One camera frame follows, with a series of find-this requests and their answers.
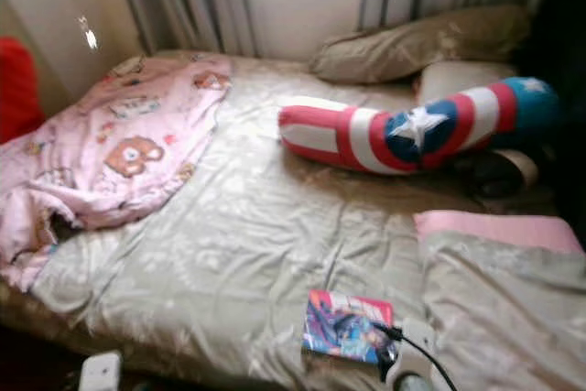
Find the white star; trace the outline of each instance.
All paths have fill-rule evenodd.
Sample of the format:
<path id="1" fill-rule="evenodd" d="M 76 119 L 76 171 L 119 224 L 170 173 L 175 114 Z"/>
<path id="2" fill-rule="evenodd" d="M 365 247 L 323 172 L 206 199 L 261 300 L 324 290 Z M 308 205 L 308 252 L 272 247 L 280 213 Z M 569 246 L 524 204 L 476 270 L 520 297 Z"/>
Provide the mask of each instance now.
<path id="1" fill-rule="evenodd" d="M 391 136 L 413 139 L 418 149 L 423 145 L 425 133 L 448 119 L 445 114 L 428 114 L 425 107 L 416 107 L 407 113 L 407 120 L 391 132 Z"/>
<path id="2" fill-rule="evenodd" d="M 537 78 L 527 78 L 522 80 L 521 84 L 525 87 L 525 92 L 545 92 L 546 89 L 543 87 L 543 82 Z"/>

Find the comic book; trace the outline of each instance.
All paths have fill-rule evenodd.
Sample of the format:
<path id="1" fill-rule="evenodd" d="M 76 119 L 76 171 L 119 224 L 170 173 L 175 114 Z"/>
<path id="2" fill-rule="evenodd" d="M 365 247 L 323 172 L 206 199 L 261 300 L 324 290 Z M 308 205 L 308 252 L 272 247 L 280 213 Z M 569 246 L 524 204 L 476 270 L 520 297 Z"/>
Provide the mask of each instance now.
<path id="1" fill-rule="evenodd" d="M 325 290 L 309 292 L 303 329 L 304 351 L 377 364 L 381 353 L 395 350 L 372 322 L 393 323 L 390 303 Z"/>

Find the red cushion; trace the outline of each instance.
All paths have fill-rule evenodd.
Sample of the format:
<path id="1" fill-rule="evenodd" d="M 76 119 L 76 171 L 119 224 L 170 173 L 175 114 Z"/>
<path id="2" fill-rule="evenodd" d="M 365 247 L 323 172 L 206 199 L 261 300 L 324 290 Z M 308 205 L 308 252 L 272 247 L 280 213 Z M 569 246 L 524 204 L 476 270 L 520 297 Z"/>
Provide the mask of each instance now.
<path id="1" fill-rule="evenodd" d="M 32 132 L 44 121 L 32 57 L 15 38 L 0 37 L 0 144 Z"/>

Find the pink sheet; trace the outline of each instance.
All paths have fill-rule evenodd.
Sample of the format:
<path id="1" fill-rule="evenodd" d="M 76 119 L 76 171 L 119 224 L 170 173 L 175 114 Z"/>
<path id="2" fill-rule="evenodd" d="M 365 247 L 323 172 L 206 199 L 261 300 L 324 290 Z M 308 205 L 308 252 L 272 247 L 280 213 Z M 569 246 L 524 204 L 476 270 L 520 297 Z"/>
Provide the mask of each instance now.
<path id="1" fill-rule="evenodd" d="M 229 88 L 226 57 L 142 59 L 36 132 L 0 146 L 0 276 L 27 290 L 57 246 L 51 216 L 116 226 L 190 178 Z"/>
<path id="2" fill-rule="evenodd" d="M 559 217 L 437 210 L 416 214 L 415 223 L 419 240 L 429 234 L 455 231 L 524 247 L 543 247 L 553 252 L 583 253 L 574 232 Z"/>

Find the pink blanket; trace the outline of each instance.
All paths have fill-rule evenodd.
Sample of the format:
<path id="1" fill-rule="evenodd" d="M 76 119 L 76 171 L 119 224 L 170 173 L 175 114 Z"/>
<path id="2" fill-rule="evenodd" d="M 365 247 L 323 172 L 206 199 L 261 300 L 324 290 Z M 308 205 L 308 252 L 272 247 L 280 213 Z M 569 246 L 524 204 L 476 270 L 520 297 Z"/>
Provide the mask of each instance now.
<path id="1" fill-rule="evenodd" d="M 160 208 L 190 178 L 230 62 L 136 59 L 36 132 L 0 146 L 0 276 L 28 290 L 57 246 L 51 217 L 95 229 Z"/>

